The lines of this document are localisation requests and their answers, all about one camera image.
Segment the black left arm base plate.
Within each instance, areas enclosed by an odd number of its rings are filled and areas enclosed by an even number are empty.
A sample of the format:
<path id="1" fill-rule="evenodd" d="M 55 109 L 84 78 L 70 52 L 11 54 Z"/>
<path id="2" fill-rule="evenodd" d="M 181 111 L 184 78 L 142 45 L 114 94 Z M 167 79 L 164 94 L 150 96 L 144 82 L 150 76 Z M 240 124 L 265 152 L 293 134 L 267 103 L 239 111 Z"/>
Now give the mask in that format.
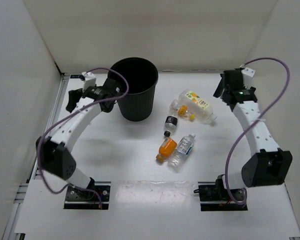
<path id="1" fill-rule="evenodd" d="M 111 182 L 96 182 L 93 192 L 81 191 L 69 186 L 65 193 L 63 208 L 66 210 L 108 210 L 110 203 Z"/>

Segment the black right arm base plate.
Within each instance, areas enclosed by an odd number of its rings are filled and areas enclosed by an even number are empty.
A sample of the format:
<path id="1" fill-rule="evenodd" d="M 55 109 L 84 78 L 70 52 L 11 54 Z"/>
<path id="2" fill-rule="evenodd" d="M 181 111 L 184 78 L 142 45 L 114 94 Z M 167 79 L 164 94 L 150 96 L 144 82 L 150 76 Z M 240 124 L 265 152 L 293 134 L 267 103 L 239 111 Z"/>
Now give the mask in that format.
<path id="1" fill-rule="evenodd" d="M 199 196 L 200 210 L 202 212 L 234 212 L 247 211 L 246 205 L 238 205 L 231 200 L 223 181 L 198 182 L 198 187 L 193 191 Z"/>

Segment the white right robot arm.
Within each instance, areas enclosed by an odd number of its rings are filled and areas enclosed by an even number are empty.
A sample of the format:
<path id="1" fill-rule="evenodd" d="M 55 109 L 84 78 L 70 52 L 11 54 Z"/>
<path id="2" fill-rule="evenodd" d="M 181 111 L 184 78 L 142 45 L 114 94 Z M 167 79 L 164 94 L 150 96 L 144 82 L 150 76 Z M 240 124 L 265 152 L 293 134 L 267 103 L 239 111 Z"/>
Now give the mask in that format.
<path id="1" fill-rule="evenodd" d="M 236 189 L 281 185 L 293 159 L 290 151 L 276 143 L 260 116 L 256 89 L 245 86 L 254 74 L 250 68 L 226 70 L 213 94 L 230 107 L 246 131 L 251 155 L 241 169 L 223 175 L 223 182 L 215 186 L 214 193 L 220 200 L 228 199 Z"/>

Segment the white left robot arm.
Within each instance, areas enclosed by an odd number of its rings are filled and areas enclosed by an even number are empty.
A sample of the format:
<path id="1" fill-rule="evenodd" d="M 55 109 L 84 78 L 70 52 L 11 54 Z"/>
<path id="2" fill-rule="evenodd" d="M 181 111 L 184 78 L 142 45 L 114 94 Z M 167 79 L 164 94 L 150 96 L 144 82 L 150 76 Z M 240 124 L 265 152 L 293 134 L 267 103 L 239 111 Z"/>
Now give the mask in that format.
<path id="1" fill-rule="evenodd" d="M 126 95 L 127 86 L 107 78 L 96 85 L 96 78 L 84 80 L 82 88 L 70 90 L 66 110 L 69 115 L 52 125 L 36 141 L 37 164 L 41 176 L 48 172 L 77 190 L 83 200 L 95 194 L 95 180 L 83 173 L 72 156 L 78 138 L 100 113 L 109 113 L 115 102 Z"/>

